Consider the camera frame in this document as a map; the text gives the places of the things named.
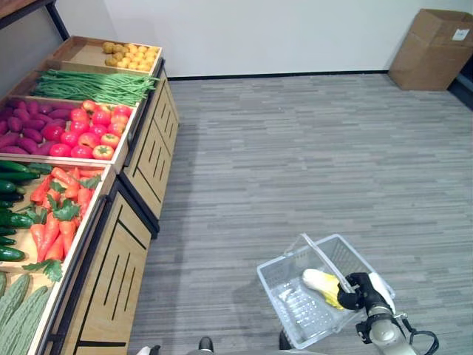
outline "black shelf frame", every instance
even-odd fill
[[[55,3],[56,0],[34,1],[31,4],[11,13],[10,15],[0,18],[0,30],[12,24],[13,22],[18,21],[20,18],[32,13],[33,11],[36,11],[42,7],[46,7],[52,22],[59,32],[59,35],[62,37],[63,41],[66,41],[69,38],[69,33],[67,32],[67,28],[64,25],[61,16],[59,15],[58,9],[56,9]]]

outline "wood-pattern floor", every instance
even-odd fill
[[[345,236],[438,354],[473,351],[472,112],[385,75],[172,82],[182,126],[130,354],[276,348],[256,278],[299,232]],[[312,347],[376,354],[354,327]]]

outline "vegetable display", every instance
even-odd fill
[[[156,80],[147,75],[47,70],[41,72],[31,95],[134,106],[154,89]]]

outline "cucumber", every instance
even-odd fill
[[[41,296],[47,291],[46,286],[38,288],[31,296],[24,301],[15,313],[8,320],[0,334],[0,354],[13,354],[16,343],[21,340],[21,329],[25,324],[25,319],[35,310]]]
[[[24,252],[9,246],[0,246],[0,261],[21,261],[24,259]]]
[[[3,327],[16,309],[23,302],[24,295],[27,293],[30,284],[29,274],[22,274],[8,289],[0,299],[0,334]]]
[[[4,235],[14,235],[14,234],[16,234],[16,230],[15,230],[15,229],[0,227],[0,236],[4,236]]]
[[[2,194],[9,194],[11,192],[15,192],[16,186],[14,183],[6,180],[0,180],[0,193]]]
[[[4,272],[0,271],[0,299],[5,292],[5,288],[7,287],[7,277],[5,276]]]
[[[38,302],[35,303],[32,311],[24,319],[23,325],[21,326],[21,333],[18,337],[18,341],[15,344],[11,355],[25,355],[30,349],[31,341],[35,336],[36,329],[38,328],[39,321],[43,315],[44,307],[46,307],[47,300],[50,298],[51,290],[42,294]]]
[[[39,174],[32,172],[0,172],[1,180],[8,181],[24,181],[38,179]]]
[[[2,212],[0,213],[0,226],[29,228],[34,224],[31,217],[19,213]]]
[[[16,241],[0,235],[0,246],[12,246]]]
[[[10,201],[0,201],[0,209],[8,209],[13,207],[13,202]]]
[[[23,199],[24,196],[21,194],[17,194],[16,192],[12,192],[11,194],[0,194],[0,201],[2,202],[19,202]]]
[[[9,170],[11,172],[30,172],[25,165],[8,160],[0,160],[0,169]]]

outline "white wall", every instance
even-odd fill
[[[60,43],[61,37],[44,9],[0,30],[0,97]]]

